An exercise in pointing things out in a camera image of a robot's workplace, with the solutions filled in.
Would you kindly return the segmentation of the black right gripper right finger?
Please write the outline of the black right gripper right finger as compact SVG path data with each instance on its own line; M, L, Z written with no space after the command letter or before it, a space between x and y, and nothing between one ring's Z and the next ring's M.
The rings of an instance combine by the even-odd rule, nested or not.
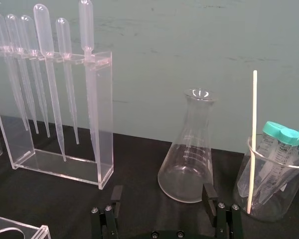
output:
M203 184L202 203L215 229L215 239L243 239L241 209L237 204L227 206L218 200L217 192L210 183Z

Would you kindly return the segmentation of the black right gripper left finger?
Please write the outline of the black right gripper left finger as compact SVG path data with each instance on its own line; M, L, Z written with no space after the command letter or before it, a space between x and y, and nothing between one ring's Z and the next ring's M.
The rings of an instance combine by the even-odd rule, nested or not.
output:
M118 217L123 186L113 188L111 202L103 208L93 207L90 211L92 239L118 239Z

